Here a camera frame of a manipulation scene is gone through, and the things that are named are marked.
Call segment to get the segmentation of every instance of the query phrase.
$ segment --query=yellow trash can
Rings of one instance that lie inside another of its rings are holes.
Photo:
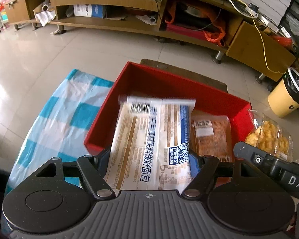
[[[283,79],[269,94],[268,103],[280,118],[299,108],[299,73],[289,68]]]

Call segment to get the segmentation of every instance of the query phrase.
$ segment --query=red tray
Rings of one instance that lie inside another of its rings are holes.
[[[232,146],[245,141],[253,129],[248,115],[249,102],[160,69],[127,62],[85,138],[84,145],[91,155],[99,154],[112,144],[120,109],[119,95],[141,94],[159,98],[195,98],[195,109],[213,115],[227,115]]]

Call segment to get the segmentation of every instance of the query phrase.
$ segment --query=gray textured gripper base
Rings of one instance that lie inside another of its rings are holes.
[[[287,239],[283,232],[266,236],[235,234],[215,223],[197,201],[182,199],[176,191],[122,191],[113,200],[98,202],[75,227],[52,235],[13,239]]]

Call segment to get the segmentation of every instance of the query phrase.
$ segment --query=packaged snack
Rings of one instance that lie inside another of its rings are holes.
[[[227,116],[193,116],[191,149],[199,156],[216,156],[222,162],[233,162],[230,121]]]
[[[174,190],[191,182],[189,117],[195,100],[127,97],[104,179],[119,190]]]
[[[287,162],[292,162],[292,138],[278,123],[256,110],[249,110],[255,126],[245,142]]]

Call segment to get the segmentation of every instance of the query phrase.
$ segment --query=cabinet drawer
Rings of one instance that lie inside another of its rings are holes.
[[[5,4],[4,8],[11,24],[30,20],[26,0],[17,0],[12,5]]]
[[[243,22],[239,27],[226,55],[278,81],[296,58],[265,33],[262,33],[262,38],[265,43],[268,67],[274,72],[281,73],[273,73],[267,69],[262,39],[256,28],[247,22]]]

